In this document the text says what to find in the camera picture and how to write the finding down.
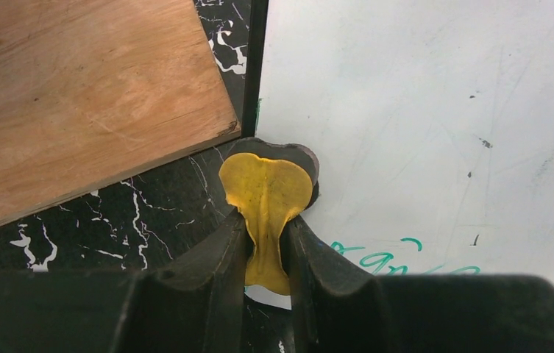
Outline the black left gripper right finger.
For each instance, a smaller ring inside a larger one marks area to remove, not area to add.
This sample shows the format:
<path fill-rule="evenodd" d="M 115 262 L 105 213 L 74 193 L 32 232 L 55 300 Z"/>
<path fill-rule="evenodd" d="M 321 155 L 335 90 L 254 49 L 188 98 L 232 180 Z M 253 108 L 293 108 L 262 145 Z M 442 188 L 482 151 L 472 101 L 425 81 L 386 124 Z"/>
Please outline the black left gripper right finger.
<path fill-rule="evenodd" d="M 301 217 L 283 231 L 297 352 L 554 352 L 554 286 L 523 275 L 382 275 Z"/>

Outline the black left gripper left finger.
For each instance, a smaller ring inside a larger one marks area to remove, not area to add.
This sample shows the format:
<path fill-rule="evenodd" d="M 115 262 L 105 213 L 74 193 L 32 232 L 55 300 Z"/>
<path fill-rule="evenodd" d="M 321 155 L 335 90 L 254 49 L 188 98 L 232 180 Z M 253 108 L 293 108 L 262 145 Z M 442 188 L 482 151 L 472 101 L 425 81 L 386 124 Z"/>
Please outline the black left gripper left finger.
<path fill-rule="evenodd" d="M 0 352 L 238 352 L 240 213 L 155 271 L 0 271 Z"/>

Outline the yellow bone-shaped eraser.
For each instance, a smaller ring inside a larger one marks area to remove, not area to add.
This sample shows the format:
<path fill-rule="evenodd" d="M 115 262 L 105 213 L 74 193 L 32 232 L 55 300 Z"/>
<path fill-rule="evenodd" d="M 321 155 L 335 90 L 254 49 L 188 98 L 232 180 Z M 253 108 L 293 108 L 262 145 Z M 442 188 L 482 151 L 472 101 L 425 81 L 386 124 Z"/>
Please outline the yellow bone-shaped eraser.
<path fill-rule="evenodd" d="M 242 138 L 219 169 L 225 199 L 243 216 L 252 250 L 245 284 L 290 294 L 280 238 L 286 224 L 316 200 L 319 160 L 307 146 Z"/>

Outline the small whiteboard black frame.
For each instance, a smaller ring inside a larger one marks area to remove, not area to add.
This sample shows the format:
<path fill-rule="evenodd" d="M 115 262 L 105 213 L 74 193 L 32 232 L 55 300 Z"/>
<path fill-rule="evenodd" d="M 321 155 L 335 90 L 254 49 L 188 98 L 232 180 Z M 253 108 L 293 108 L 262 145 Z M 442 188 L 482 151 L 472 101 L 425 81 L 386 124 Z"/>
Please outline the small whiteboard black frame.
<path fill-rule="evenodd" d="M 258 103 L 353 263 L 554 284 L 554 1 L 270 1 Z"/>

